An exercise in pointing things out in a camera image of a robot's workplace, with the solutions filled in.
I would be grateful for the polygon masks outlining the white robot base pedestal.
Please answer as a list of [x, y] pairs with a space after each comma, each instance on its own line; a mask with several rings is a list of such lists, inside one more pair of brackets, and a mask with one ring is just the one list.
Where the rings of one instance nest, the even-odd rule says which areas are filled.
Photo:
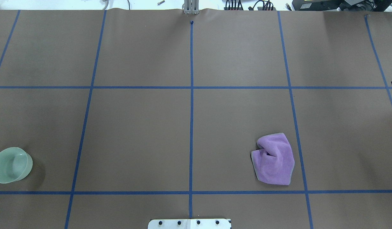
[[230, 219], [154, 219], [148, 229], [231, 229]]

